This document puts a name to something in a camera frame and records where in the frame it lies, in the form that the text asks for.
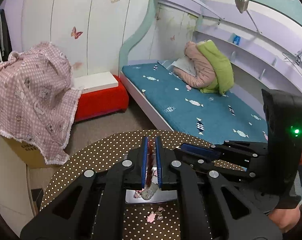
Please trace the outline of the right hand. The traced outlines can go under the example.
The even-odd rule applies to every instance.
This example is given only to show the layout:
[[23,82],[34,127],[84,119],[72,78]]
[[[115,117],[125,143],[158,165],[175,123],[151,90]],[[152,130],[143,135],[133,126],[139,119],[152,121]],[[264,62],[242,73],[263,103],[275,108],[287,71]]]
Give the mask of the right hand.
[[302,212],[299,205],[294,209],[274,209],[268,214],[268,218],[282,233],[287,233],[296,226],[302,226]]

